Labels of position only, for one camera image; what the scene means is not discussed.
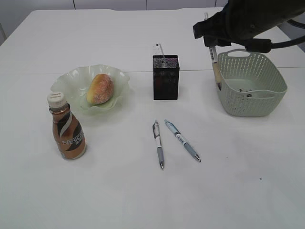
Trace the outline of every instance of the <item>coffee bottle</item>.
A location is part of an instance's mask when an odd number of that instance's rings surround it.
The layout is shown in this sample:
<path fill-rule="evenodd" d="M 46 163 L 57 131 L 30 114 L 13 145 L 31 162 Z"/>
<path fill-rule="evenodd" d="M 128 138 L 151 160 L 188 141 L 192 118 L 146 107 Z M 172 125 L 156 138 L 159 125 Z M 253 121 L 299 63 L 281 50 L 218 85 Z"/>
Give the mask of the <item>coffee bottle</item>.
<path fill-rule="evenodd" d="M 61 92 L 52 92 L 47 97 L 53 115 L 53 136 L 65 159 L 77 159 L 86 151 L 86 141 L 80 122 L 72 114 L 70 105 Z"/>

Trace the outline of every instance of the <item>bread roll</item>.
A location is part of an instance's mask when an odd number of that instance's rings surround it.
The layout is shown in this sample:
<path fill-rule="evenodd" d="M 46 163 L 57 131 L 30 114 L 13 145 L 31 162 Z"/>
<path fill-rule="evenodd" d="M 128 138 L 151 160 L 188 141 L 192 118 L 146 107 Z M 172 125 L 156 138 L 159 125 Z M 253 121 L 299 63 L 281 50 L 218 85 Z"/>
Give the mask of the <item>bread roll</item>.
<path fill-rule="evenodd" d="M 86 95 L 87 102 L 96 105 L 107 102 L 113 95 L 113 82 L 109 75 L 98 74 L 93 79 Z"/>

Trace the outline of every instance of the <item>green plastic basket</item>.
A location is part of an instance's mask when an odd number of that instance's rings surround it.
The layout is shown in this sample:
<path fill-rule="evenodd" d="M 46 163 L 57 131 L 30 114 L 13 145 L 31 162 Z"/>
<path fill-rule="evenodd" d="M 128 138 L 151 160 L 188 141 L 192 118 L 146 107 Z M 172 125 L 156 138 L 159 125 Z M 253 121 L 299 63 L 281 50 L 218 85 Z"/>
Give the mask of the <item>green plastic basket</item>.
<path fill-rule="evenodd" d="M 246 57 L 229 56 L 247 52 Z M 263 54 L 235 49 L 218 55 L 222 74 L 219 99 L 227 113 L 234 116 L 265 116 L 280 103 L 287 85 L 275 65 Z"/>

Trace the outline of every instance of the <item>white pen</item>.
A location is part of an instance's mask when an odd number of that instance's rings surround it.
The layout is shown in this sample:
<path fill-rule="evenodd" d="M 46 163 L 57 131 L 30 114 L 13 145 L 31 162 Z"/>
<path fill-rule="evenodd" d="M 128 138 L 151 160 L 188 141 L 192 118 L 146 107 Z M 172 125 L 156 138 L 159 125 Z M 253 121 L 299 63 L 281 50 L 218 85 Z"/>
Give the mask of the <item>white pen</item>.
<path fill-rule="evenodd" d="M 156 140 L 156 143 L 157 143 L 157 153 L 158 153 L 160 168 L 163 169 L 164 168 L 164 156 L 163 156 L 163 148 L 161 145 L 159 123 L 157 120 L 154 121 L 152 130 L 153 130 L 154 139 Z"/>
<path fill-rule="evenodd" d="M 167 121 L 166 119 L 164 121 L 165 121 L 166 126 L 170 129 L 170 131 L 173 133 L 173 135 L 175 135 L 175 137 L 179 140 L 179 142 L 181 142 L 181 144 L 184 146 L 184 148 L 187 150 L 187 152 L 189 152 L 190 155 L 192 155 L 192 157 L 195 158 L 197 161 L 201 162 L 201 159 L 200 159 L 199 155 L 197 154 L 197 152 L 191 147 L 190 144 L 188 144 L 188 142 L 185 140 L 185 138 L 182 137 L 179 130 L 171 122 Z"/>

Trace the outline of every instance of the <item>black box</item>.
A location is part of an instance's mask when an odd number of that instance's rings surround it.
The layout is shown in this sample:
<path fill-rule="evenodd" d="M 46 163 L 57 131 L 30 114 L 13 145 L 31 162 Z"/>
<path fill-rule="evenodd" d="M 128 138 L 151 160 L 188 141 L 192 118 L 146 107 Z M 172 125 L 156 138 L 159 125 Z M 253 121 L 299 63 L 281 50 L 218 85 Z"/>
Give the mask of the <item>black box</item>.
<path fill-rule="evenodd" d="M 179 61 L 176 55 L 153 57 L 153 99 L 178 99 Z"/>

